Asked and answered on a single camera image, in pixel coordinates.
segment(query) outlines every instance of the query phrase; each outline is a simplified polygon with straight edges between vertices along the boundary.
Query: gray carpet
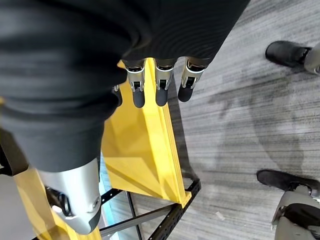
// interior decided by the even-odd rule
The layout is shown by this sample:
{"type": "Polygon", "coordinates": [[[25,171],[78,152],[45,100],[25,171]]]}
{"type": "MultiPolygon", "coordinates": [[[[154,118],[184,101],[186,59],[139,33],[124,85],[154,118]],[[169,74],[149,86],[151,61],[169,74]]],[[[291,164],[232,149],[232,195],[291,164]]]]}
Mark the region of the gray carpet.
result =
{"type": "MultiPolygon", "coordinates": [[[[256,171],[320,179],[320,77],[264,57],[276,40],[314,46],[319,23],[319,0],[252,0],[191,100],[178,104],[171,86],[181,167],[197,174],[202,190],[169,240],[273,240],[282,192],[259,184],[256,171]]],[[[183,64],[176,63],[177,89],[183,64]]],[[[161,205],[139,195],[134,202],[139,213],[161,205]]],[[[143,224],[145,236],[156,225],[143,224]]]]}

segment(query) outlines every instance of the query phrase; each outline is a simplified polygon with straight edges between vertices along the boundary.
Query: yellow plastic tray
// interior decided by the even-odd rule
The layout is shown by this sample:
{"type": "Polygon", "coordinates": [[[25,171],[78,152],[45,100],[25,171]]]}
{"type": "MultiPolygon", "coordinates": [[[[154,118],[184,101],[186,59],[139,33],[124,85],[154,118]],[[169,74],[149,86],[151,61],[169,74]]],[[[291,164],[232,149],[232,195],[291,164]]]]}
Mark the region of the yellow plastic tray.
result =
{"type": "Polygon", "coordinates": [[[155,65],[146,60],[145,105],[136,108],[128,81],[123,103],[105,122],[102,153],[113,188],[153,196],[184,207],[185,192],[168,105],[156,104],[155,65]]]}

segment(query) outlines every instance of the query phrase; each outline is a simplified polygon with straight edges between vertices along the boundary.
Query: black fabric sleeve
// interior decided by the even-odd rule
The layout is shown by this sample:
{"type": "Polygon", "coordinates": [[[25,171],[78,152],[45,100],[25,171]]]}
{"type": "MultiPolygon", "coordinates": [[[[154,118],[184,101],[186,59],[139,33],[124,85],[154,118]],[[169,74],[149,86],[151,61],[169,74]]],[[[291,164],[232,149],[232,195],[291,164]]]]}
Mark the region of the black fabric sleeve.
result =
{"type": "Polygon", "coordinates": [[[65,171],[100,155],[104,121],[118,104],[111,88],[126,80],[117,63],[139,36],[107,8],[0,1],[0,124],[37,169],[65,171]]]}

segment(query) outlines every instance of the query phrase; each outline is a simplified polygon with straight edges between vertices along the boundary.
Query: black cloth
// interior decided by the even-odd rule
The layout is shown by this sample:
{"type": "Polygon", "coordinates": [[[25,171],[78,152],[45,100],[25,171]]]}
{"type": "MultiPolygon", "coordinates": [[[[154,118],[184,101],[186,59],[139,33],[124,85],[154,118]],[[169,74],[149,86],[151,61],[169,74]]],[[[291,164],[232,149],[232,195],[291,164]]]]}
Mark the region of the black cloth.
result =
{"type": "Polygon", "coordinates": [[[1,127],[31,165],[100,155],[120,59],[213,58],[249,0],[1,0],[1,127]]]}

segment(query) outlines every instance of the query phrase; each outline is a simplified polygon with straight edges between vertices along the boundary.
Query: black metal rack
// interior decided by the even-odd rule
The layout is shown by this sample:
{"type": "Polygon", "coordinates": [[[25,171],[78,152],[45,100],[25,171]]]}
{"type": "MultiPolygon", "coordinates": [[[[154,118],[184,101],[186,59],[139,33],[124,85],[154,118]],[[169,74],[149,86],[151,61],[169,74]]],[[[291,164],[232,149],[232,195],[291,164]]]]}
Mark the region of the black metal rack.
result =
{"type": "MultiPolygon", "coordinates": [[[[151,236],[148,238],[148,240],[166,240],[170,233],[173,231],[175,226],[178,224],[179,220],[182,218],[183,214],[186,212],[192,201],[195,199],[196,195],[201,189],[201,183],[199,179],[193,180],[192,184],[186,189],[186,191],[191,192],[191,199],[186,204],[184,208],[182,208],[181,204],[174,203],[150,212],[147,212],[145,214],[136,216],[135,207],[132,202],[131,194],[130,192],[127,192],[127,197],[132,213],[132,218],[115,223],[111,226],[107,226],[100,229],[101,237],[112,235],[116,232],[119,232],[121,230],[131,228],[136,226],[136,231],[139,237],[139,240],[142,240],[142,234],[140,231],[139,224],[142,224],[144,222],[147,222],[149,220],[165,216],[163,221],[159,224],[159,226],[154,230],[154,232],[151,234],[151,236]]],[[[106,203],[119,193],[121,193],[122,190],[119,189],[111,189],[107,191],[105,194],[101,196],[101,202],[102,204],[106,203]]]]}

